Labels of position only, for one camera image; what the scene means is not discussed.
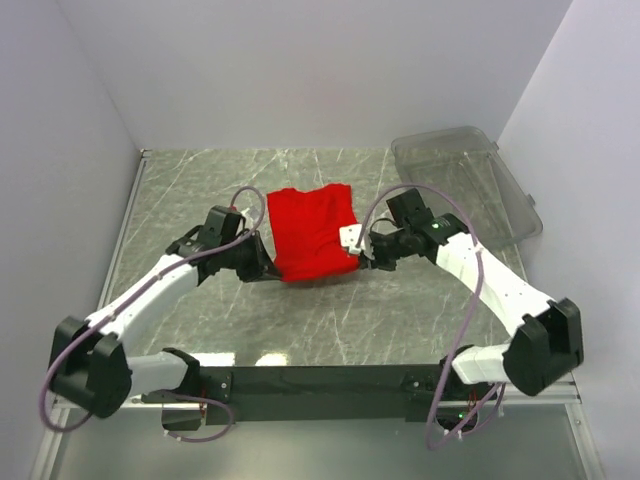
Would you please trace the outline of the red t shirt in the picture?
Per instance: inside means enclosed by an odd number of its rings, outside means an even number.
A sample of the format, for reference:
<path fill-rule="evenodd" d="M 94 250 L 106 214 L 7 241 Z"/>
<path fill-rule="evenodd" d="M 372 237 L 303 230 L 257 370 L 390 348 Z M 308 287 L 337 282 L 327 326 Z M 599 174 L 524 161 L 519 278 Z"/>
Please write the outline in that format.
<path fill-rule="evenodd" d="M 275 266 L 287 283 L 345 275 L 359 260 L 345 252 L 339 229 L 354 225 L 352 188 L 332 183 L 303 192 L 285 188 L 267 195 Z"/>

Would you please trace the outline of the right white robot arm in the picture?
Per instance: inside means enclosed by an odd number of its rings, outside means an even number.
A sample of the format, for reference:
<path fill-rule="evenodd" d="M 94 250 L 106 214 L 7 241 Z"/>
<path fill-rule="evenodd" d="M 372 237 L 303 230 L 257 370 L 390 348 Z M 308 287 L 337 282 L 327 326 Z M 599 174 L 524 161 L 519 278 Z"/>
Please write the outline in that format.
<path fill-rule="evenodd" d="M 584 361 L 581 313 L 564 298 L 554 300 L 516 275 L 482 245 L 468 216 L 457 208 L 436 216 L 426 207 L 420 184 L 401 184 L 380 195 L 395 231 L 376 232 L 366 223 L 340 230 L 340 242 L 371 269 L 392 271 L 409 256 L 427 259 L 472 293 L 470 306 L 484 304 L 509 339 L 500 345 L 455 345 L 439 374 L 444 395 L 460 399 L 474 384 L 508 383 L 536 396 Z"/>

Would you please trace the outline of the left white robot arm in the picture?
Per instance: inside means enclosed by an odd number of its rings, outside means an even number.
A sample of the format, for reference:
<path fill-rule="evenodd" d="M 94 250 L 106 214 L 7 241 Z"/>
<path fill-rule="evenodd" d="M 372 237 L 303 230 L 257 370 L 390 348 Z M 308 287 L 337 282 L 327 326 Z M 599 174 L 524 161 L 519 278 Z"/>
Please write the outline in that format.
<path fill-rule="evenodd" d="M 278 278 L 257 230 L 263 218 L 212 207 L 124 294 L 84 320 L 64 319 L 54 332 L 44 389 L 101 419 L 133 396 L 166 391 L 186 402 L 202 393 L 192 355 L 176 348 L 143 357 L 130 352 L 169 307 L 221 270 L 245 283 Z"/>

